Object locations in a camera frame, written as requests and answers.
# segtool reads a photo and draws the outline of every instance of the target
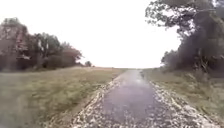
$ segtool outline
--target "treeline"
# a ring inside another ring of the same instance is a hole
[[[17,18],[5,19],[0,25],[0,71],[83,66],[78,62],[81,57],[79,50],[54,35],[29,34]]]
[[[168,69],[224,72],[223,0],[156,0],[145,14],[150,24],[178,27],[178,50],[161,60]]]

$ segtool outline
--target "overcast sky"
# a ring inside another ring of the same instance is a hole
[[[0,20],[17,17],[30,33],[56,35],[96,66],[146,68],[177,49],[174,30],[145,22],[150,0],[0,0]]]

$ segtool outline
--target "green grass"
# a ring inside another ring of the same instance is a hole
[[[56,123],[52,127],[62,127],[60,118],[71,118],[64,113],[74,115],[88,96],[122,71],[67,68],[36,73],[0,73],[0,127],[37,128],[50,121]]]
[[[199,82],[192,73],[165,72],[160,68],[143,70],[143,75],[157,85],[176,92],[198,111],[224,126],[224,79],[209,78]]]

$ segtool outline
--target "paved path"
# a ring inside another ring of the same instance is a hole
[[[73,128],[216,128],[207,119],[166,103],[161,91],[130,70],[99,92],[74,120]]]

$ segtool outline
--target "grass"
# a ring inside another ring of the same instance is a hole
[[[73,111],[123,69],[67,68],[36,73],[0,73],[0,127],[39,128]]]
[[[209,78],[198,81],[192,73],[164,72],[163,69],[146,69],[143,75],[161,87],[175,92],[190,105],[224,127],[224,79]]]

